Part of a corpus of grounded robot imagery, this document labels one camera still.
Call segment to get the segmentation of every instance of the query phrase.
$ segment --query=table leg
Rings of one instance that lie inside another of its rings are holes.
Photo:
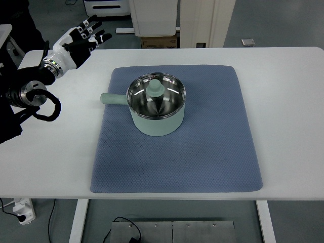
[[[89,199],[78,199],[69,243],[81,243]]]
[[[272,227],[271,216],[268,207],[268,201],[257,200],[257,209],[259,214],[260,226],[264,243],[276,243]]]

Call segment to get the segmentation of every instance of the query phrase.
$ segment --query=mint green pot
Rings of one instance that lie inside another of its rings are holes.
[[[138,130],[149,136],[163,136],[181,125],[185,98],[185,88],[176,77],[149,73],[134,80],[126,95],[103,93],[100,101],[128,105]]]

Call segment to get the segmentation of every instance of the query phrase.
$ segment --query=plug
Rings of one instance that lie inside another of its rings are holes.
[[[141,243],[141,239],[137,240],[137,239],[132,237],[128,243]]]

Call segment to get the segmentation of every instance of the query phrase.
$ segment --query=floor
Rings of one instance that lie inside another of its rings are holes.
[[[83,2],[29,0],[30,13],[50,47],[69,28],[87,18]],[[236,0],[224,47],[242,47],[242,38],[253,38],[257,47],[309,47],[324,49],[324,2],[320,0]],[[116,28],[132,27],[130,17],[105,19],[102,28],[113,38],[99,48],[138,49],[134,35],[116,35]],[[13,56],[19,65],[21,58]],[[4,203],[12,199],[5,198]],[[48,242],[48,219],[53,199],[33,199],[36,219],[20,225],[16,218],[0,213],[0,242]],[[121,201],[91,200],[83,242],[101,242],[114,216],[136,219],[235,219],[242,225],[238,242],[262,242],[252,202]],[[324,242],[324,201],[269,201],[273,228],[280,242]],[[52,242],[68,242],[74,199],[59,199],[51,219]],[[247,220],[250,228],[245,228]]]

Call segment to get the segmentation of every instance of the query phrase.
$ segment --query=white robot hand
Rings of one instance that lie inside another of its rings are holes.
[[[93,31],[102,22],[89,27],[96,16],[85,20],[77,27],[69,29],[53,46],[53,52],[43,58],[42,66],[50,70],[56,78],[60,78],[70,69],[79,68],[100,44],[112,37],[104,34],[104,30]]]

